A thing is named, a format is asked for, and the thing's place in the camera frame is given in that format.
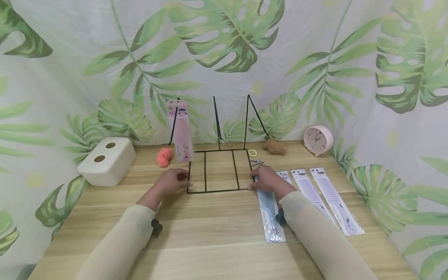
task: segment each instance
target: monstera leaf pattern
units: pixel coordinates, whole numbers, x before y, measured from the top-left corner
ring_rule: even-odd
[[[336,146],[330,150],[333,158],[336,159],[337,164],[342,168],[346,175],[350,174],[351,169],[353,169],[353,165],[357,164],[357,160],[353,158],[353,154],[355,153],[356,145],[351,145],[348,147],[345,152],[342,152],[342,147],[344,146],[344,138],[341,138]]]
[[[53,49],[14,11],[9,1],[0,0],[0,44],[14,31],[22,33],[25,41],[4,54],[36,58],[49,56],[53,52]]]
[[[17,227],[13,227],[13,219],[5,209],[0,210],[0,256],[19,238]]]
[[[165,39],[144,52],[140,57],[136,57],[134,53],[147,43],[151,42],[161,31],[162,25],[166,19],[166,10],[161,9],[152,14],[138,29],[134,39],[130,43],[127,41],[119,23],[113,0],[110,0],[110,3],[116,24],[124,41],[124,48],[122,50],[100,54],[86,66],[84,74],[86,76],[96,75],[129,59],[130,62],[121,68],[121,71],[118,72],[112,84],[112,98],[121,98],[135,80],[135,76],[138,76],[133,90],[135,107],[143,111],[143,96],[144,92],[148,90],[153,113],[157,120],[164,126],[168,126],[167,111],[165,108],[166,100],[179,97],[184,100],[188,99],[191,105],[204,103],[202,100],[175,93],[177,91],[197,89],[203,85],[202,83],[190,80],[180,80],[176,82],[171,80],[172,77],[188,71],[195,64],[194,60],[180,61],[167,67],[162,66],[157,70],[146,70],[147,66],[163,65],[164,61],[179,48],[182,44],[182,40],[177,35]],[[198,111],[195,111],[192,106],[189,110],[194,117],[206,119],[203,115],[198,113]]]
[[[226,120],[224,123],[224,126],[220,128],[221,142],[243,142],[244,141],[244,130],[246,126],[246,121],[239,121],[239,120]],[[207,134],[207,136],[213,141],[218,142],[218,133],[217,133],[218,127],[216,126],[216,123],[213,123],[213,132],[214,135]]]
[[[52,234],[52,240],[64,224],[70,212],[75,207],[81,194],[89,184],[82,176],[74,178],[67,185],[67,193],[65,195],[64,205],[62,208],[56,206],[59,192],[64,185],[60,185],[52,191],[44,200],[41,206],[36,210],[36,218],[47,228],[56,227]]]
[[[285,93],[269,105],[269,111],[263,108],[258,113],[270,137],[279,140],[288,135],[296,126],[300,113],[299,102],[300,99],[297,94],[293,92]],[[265,135],[257,117],[250,120],[249,131],[253,135]]]
[[[275,41],[278,28],[273,29],[283,16],[284,0],[202,0],[200,8],[190,6],[195,0],[168,1],[166,5],[174,30],[185,41],[197,62],[211,68],[235,53],[236,57],[215,71],[222,73],[246,72],[257,61],[257,53],[266,50]],[[204,21],[193,22],[204,17]],[[199,37],[217,31],[218,35],[207,41]]]
[[[447,213],[418,212],[418,186],[407,186],[379,164],[357,167],[349,178],[387,234],[400,232],[408,224],[448,225]]]
[[[0,77],[0,96],[5,94],[7,90],[7,77]],[[0,155],[14,156],[14,157],[35,157],[34,153],[22,151],[16,147],[8,145],[3,146],[3,143],[11,143],[15,146],[17,144],[35,145],[35,146],[52,146],[54,145],[48,139],[35,134],[42,133],[48,129],[48,125],[38,123],[18,123],[14,121],[10,123],[8,119],[14,119],[25,115],[33,101],[22,101],[13,105],[0,107]],[[5,167],[0,165],[0,173],[10,173]]]
[[[105,99],[99,103],[98,120],[102,126],[135,141],[152,139],[154,129],[150,120],[133,103],[126,99]]]
[[[73,119],[68,114],[67,123],[71,132],[65,129],[61,129],[60,131],[65,138],[76,144],[76,146],[66,146],[64,150],[78,155],[73,160],[76,164],[82,162],[96,145],[108,135],[107,131],[103,129],[101,123],[98,121],[97,113],[92,114],[84,120],[81,120],[79,114]]]
[[[421,159],[440,173],[448,176],[448,160],[434,157],[421,157]],[[448,207],[448,189],[446,188],[417,185],[412,186],[412,191],[418,197],[425,198]],[[429,250],[431,254],[422,262],[422,266],[420,268],[421,279],[429,279],[431,273],[441,263],[448,260],[448,235],[429,235],[419,238],[409,244],[403,251],[402,255],[407,257],[425,250]],[[447,277],[448,270],[445,270],[440,279],[446,279]]]
[[[349,2],[345,14],[339,23],[338,31],[336,32],[330,51],[315,52],[306,56],[287,73],[291,75],[311,64],[317,64],[301,75],[289,88],[289,91],[295,92],[312,83],[303,95],[300,103],[300,107],[303,107],[310,97],[312,97],[306,110],[307,121],[310,120],[314,108],[319,122],[322,123],[325,116],[332,126],[336,124],[335,117],[341,125],[344,124],[344,115],[340,110],[341,106],[347,113],[356,116],[352,104],[344,95],[350,95],[356,98],[365,98],[365,96],[356,86],[346,82],[340,82],[340,78],[363,78],[374,74],[368,69],[350,67],[350,62],[376,51],[376,45],[374,43],[358,45],[356,43],[378,25],[379,19],[365,23],[335,47],[339,29],[351,3],[352,1]]]
[[[402,91],[395,95],[377,93],[376,100],[399,114],[414,110],[419,101],[428,107],[448,101],[448,95],[435,93],[448,87],[448,48],[444,43],[448,2],[432,2],[426,10],[424,0],[397,0],[381,25],[378,88]]]

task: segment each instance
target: hand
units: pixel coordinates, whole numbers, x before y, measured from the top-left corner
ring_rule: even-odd
[[[265,192],[273,192],[278,199],[282,199],[287,194],[296,191],[293,185],[280,177],[270,166],[261,164],[250,175],[258,176],[258,182],[247,186],[250,190],[261,189]]]
[[[192,183],[186,181],[188,171],[182,168],[168,169],[164,171],[157,182],[150,188],[137,204],[146,206],[156,211],[160,202],[167,196],[174,195],[180,189],[191,186]]]

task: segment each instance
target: white tissue box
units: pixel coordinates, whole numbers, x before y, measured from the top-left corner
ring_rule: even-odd
[[[107,137],[78,166],[78,172],[97,186],[117,185],[135,158],[131,140]]]

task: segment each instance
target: brown fuzzy object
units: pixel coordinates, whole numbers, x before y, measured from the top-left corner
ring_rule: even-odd
[[[264,144],[263,149],[268,150],[268,152],[276,155],[285,155],[288,150],[286,150],[286,147],[280,143],[275,141],[272,138],[269,138]]]

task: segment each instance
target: clock face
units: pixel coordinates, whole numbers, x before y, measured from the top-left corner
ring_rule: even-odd
[[[315,154],[320,154],[327,147],[327,139],[322,131],[317,128],[310,128],[305,134],[306,147]]]

